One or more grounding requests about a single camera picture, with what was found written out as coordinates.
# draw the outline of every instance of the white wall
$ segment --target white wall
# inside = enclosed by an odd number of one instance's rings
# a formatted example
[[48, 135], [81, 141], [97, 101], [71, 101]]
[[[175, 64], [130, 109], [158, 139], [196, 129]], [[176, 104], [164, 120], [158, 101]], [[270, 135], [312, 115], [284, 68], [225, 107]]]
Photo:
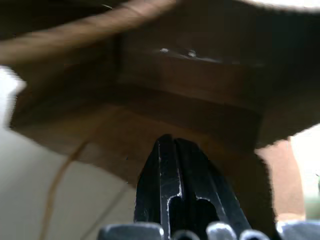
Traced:
[[[1, 240], [38, 239], [48, 189], [66, 160], [6, 128], [13, 91], [21, 85], [0, 67]], [[72, 163], [57, 191], [47, 240], [95, 240], [104, 224], [132, 222], [135, 194], [111, 173]]]

